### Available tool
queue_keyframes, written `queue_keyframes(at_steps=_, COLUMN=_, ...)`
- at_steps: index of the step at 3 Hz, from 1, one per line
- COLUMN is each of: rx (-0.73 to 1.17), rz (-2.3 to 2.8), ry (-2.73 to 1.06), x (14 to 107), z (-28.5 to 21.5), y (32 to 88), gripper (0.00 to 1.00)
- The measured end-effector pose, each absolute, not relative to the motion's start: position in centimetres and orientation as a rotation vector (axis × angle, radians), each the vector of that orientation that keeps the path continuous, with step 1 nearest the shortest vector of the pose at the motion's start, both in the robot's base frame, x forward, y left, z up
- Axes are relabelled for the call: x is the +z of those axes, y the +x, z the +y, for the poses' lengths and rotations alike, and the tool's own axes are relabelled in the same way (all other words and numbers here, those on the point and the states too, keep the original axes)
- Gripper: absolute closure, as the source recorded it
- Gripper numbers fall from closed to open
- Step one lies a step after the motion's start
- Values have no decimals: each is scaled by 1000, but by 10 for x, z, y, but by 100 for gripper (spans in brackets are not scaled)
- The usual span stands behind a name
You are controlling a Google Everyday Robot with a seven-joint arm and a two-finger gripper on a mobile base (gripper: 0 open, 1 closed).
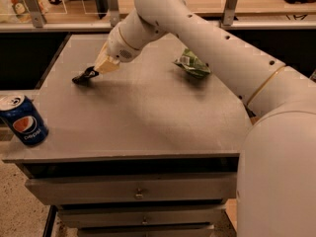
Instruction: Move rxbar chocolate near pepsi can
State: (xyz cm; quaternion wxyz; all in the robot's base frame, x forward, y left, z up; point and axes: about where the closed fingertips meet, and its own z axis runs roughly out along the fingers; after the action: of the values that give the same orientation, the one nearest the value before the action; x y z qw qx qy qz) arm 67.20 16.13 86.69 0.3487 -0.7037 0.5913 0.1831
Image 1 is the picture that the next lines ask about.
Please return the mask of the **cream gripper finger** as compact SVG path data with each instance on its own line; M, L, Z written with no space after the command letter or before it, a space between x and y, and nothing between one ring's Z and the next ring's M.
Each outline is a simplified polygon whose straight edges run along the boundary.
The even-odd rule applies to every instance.
M97 56L94 70L101 74L105 74L119 69L119 64L120 61L118 59L109 55L108 44L105 43Z

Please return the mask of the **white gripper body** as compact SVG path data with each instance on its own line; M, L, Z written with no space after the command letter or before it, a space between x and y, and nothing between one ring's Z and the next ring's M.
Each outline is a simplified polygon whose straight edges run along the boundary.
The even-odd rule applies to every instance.
M138 55L138 51L123 40L119 28L114 28L107 40L107 55L120 62L130 62Z

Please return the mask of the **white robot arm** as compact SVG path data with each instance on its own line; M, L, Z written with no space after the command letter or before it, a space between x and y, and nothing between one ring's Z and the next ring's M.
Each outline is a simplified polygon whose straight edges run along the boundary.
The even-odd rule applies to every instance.
M177 37L257 116L237 173L237 237L316 236L316 85L295 69L192 13L183 0L134 0L95 67L130 62Z

